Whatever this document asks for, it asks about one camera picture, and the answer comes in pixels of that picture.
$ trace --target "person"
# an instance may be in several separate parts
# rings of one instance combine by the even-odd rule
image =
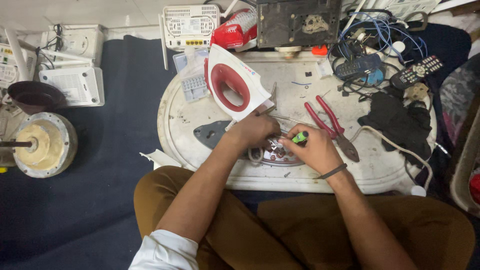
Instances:
[[[305,147],[290,140],[303,131]],[[143,242],[130,269],[466,268],[475,234],[460,211],[426,197],[364,196],[327,133],[303,124],[279,142],[330,175],[335,196],[265,201],[254,215],[225,183],[247,148],[279,132],[275,119],[254,112],[196,172],[165,166],[144,176],[134,193]]]

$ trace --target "white sleeve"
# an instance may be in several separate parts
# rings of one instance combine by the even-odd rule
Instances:
[[[156,230],[144,237],[129,270],[198,270],[197,249],[193,240]]]

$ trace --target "yellow ethernet port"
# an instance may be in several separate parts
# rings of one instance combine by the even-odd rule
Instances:
[[[187,45],[202,45],[203,42],[204,42],[203,40],[186,40],[185,44],[187,44]]]

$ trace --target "hand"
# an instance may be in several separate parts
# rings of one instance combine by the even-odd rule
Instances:
[[[240,122],[233,125],[224,134],[224,138],[231,144],[239,146],[241,151],[246,148],[265,147],[270,148],[266,138],[271,134],[280,135],[280,124],[274,118],[260,115],[253,111]]]
[[[298,133],[308,132],[305,147],[298,146],[291,140]],[[297,155],[305,164],[320,174],[326,174],[343,164],[335,145],[328,133],[323,129],[297,124],[287,135],[287,139],[279,139],[279,143]]]

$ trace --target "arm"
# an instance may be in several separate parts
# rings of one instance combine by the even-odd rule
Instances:
[[[289,140],[302,131],[309,133],[305,147]],[[297,124],[288,133],[288,139],[279,142],[320,174],[326,174],[343,164],[324,130]],[[385,222],[369,206],[353,176],[346,169],[328,177],[326,181],[335,193],[353,249],[364,269],[416,269]]]
[[[256,116],[255,112],[234,125],[180,190],[156,230],[167,230],[198,243],[212,221],[238,157],[248,147],[268,145],[265,138],[272,133],[280,133],[278,122]]]

